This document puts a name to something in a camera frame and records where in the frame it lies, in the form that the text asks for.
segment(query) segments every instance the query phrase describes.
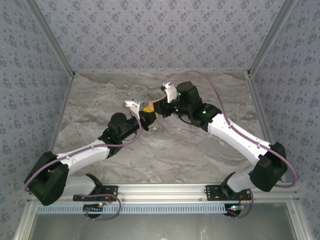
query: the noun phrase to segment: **black joint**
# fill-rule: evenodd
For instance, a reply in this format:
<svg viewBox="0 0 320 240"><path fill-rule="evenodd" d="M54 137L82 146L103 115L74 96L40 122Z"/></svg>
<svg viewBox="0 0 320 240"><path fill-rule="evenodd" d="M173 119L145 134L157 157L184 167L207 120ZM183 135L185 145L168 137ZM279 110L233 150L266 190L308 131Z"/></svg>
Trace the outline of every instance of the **black joint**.
<svg viewBox="0 0 320 240"><path fill-rule="evenodd" d="M162 115L164 118L166 118L168 116L171 116L172 114L172 104L173 101L171 103L168 103L167 97L165 97L159 101L154 102L153 109L157 114Z"/></svg>
<svg viewBox="0 0 320 240"><path fill-rule="evenodd" d="M24 183L26 183L36 171L44 165L57 159L51 151L41 155ZM29 190L44 206L54 203L64 192L68 177L68 165L57 162L40 172L28 185Z"/></svg>
<svg viewBox="0 0 320 240"><path fill-rule="evenodd" d="M230 173L221 183L221 191L225 195L226 198L232 199L234 196L234 191L231 190L231 188L228 186L228 180L232 177L233 174L236 172Z"/></svg>
<svg viewBox="0 0 320 240"><path fill-rule="evenodd" d="M162 86L160 87L160 89L161 89L162 92L164 92L164 91L166 90L165 85L162 85Z"/></svg>
<svg viewBox="0 0 320 240"><path fill-rule="evenodd" d="M102 186L102 182L98 178L96 178L93 174L87 173L86 176L89 177L96 186Z"/></svg>
<svg viewBox="0 0 320 240"><path fill-rule="evenodd" d="M285 147L279 142L271 145L270 149L286 158ZM249 173L250 180L258 189L270 192L288 170L288 166L279 157L269 151L264 155L260 155L259 158L260 160Z"/></svg>
<svg viewBox="0 0 320 240"><path fill-rule="evenodd" d="M110 122L108 123L108 129L110 132L112 132L114 135L119 134L120 132L123 132L126 130L127 126L127 117L122 112L117 112L112 115Z"/></svg>

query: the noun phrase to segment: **blue patterned wall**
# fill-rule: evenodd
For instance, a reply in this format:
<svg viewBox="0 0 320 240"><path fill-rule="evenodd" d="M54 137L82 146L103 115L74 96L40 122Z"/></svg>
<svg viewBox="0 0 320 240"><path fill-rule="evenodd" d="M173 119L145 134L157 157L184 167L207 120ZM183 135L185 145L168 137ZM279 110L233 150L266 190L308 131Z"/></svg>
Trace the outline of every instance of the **blue patterned wall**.
<svg viewBox="0 0 320 240"><path fill-rule="evenodd" d="M283 0L37 0L75 71L246 70Z"/></svg>
<svg viewBox="0 0 320 240"><path fill-rule="evenodd" d="M255 83L275 140L298 173L302 205L320 239L320 2L298 1Z"/></svg>
<svg viewBox="0 0 320 240"><path fill-rule="evenodd" d="M48 150L70 78L23 0L1 0L0 23L0 239L11 240L23 181Z"/></svg>

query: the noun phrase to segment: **black bracket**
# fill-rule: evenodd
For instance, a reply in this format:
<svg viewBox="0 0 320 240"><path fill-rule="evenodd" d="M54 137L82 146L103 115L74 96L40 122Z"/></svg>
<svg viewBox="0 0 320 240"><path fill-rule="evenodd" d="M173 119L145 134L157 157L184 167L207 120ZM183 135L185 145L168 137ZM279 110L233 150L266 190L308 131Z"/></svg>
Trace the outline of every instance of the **black bracket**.
<svg viewBox="0 0 320 240"><path fill-rule="evenodd" d="M223 187L219 185L206 185L205 190L206 200L209 201L243 201L242 196L247 201L251 200L251 194L249 190L242 190L240 192L234 192L232 195L225 195Z"/></svg>
<svg viewBox="0 0 320 240"><path fill-rule="evenodd" d="M87 213L87 212L95 212L95 213L100 213L104 210L103 206L99 206L98 204L86 204L83 205L82 211ZM91 219L95 219L97 217L99 217L101 214L88 214L88 217Z"/></svg>
<svg viewBox="0 0 320 240"><path fill-rule="evenodd" d="M97 194L112 194L117 197L118 196L118 186L116 186L116 185L102 185L101 192L97 193ZM117 200L113 197L107 197L107 196L90 197L90 196L74 195L73 201L74 202L115 202Z"/></svg>

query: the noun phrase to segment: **gray marble floor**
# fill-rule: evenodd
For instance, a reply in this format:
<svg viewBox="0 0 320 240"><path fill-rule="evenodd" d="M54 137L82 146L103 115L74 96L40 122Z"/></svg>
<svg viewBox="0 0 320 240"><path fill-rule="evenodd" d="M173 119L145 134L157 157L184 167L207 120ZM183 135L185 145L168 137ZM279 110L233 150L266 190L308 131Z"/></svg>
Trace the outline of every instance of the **gray marble floor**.
<svg viewBox="0 0 320 240"><path fill-rule="evenodd" d="M159 86L177 73L77 74L72 84L55 153L64 153L97 139L112 114L129 113L125 100L149 102L163 97ZM209 73L218 88L228 116L262 138L244 74ZM192 81L206 103L220 108L210 85L199 75L188 74L179 82ZM204 183L220 182L241 171L249 162L216 136L181 122L177 116L159 117L139 141L118 154L91 164L76 175L92 173L103 183Z"/></svg>

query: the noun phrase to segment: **aluminum frame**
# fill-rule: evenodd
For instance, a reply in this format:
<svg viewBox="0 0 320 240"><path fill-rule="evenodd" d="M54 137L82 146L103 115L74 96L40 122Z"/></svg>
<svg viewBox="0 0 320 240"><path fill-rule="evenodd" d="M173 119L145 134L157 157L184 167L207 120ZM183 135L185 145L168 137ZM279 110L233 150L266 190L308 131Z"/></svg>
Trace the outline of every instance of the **aluminum frame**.
<svg viewBox="0 0 320 240"><path fill-rule="evenodd" d="M270 143L274 143L275 141L271 134L266 114L259 98L254 77L247 75L246 80L248 82L248 88L253 99L254 108L257 112L258 121L262 129L262 134L267 141L269 141ZM301 202L288 202L287 207L297 238L303 240L313 240Z"/></svg>
<svg viewBox="0 0 320 240"><path fill-rule="evenodd" d="M225 204L237 203L238 201L207 201L204 192L206 185L215 185L220 183L138 183L138 184L117 184L118 197L122 202L128 204ZM270 192L263 192L257 188L252 189L254 203L287 203L290 212L292 225L298 240L312 240L311 233L308 231L306 219L300 203L300 195L297 187L279 188L274 187ZM78 205L92 204L94 202L73 202L72 196L61 197L54 204ZM37 214L40 201L33 195L29 195L27 204L24 208L22 218L16 231L14 240L29 239L33 221Z"/></svg>

